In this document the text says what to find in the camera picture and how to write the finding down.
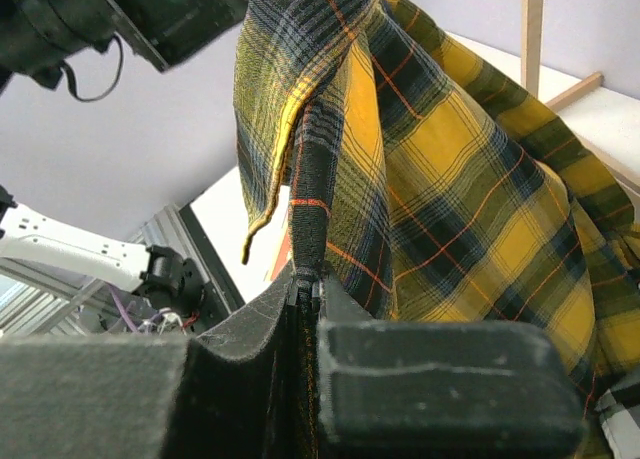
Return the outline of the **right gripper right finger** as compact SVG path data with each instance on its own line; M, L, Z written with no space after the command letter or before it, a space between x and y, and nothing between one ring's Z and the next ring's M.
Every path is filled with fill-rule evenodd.
M327 458L566 458L580 401L539 328L372 318L334 275L313 287Z

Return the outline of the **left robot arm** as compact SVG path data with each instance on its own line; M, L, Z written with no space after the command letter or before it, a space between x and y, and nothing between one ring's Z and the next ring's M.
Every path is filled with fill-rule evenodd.
M165 72L240 24L248 0L1 0L1 79L31 78L77 94L68 58L92 49L131 48ZM57 266L147 299L189 332L203 332L240 306L227 278L161 245L121 242L53 220L1 196L1 254Z

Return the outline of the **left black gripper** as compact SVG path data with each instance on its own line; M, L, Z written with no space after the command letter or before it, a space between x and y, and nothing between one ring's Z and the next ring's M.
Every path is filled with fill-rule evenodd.
M106 98L118 85L124 46L165 72L192 58L240 24L249 0L1 0L1 88L15 75L55 90L61 80L79 102ZM82 97L68 58L114 44L119 60L112 84Z

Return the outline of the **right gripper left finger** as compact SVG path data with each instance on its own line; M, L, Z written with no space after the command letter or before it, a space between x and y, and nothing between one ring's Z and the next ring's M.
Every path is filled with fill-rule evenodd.
M6 337L5 458L294 458L284 269L198 336Z

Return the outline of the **yellow plaid shirt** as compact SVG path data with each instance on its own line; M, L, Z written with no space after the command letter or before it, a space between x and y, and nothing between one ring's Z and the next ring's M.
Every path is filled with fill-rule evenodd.
M639 226L545 104L410 0L249 0L233 107L248 231L290 196L295 266L378 319L543 329L595 405L639 364Z

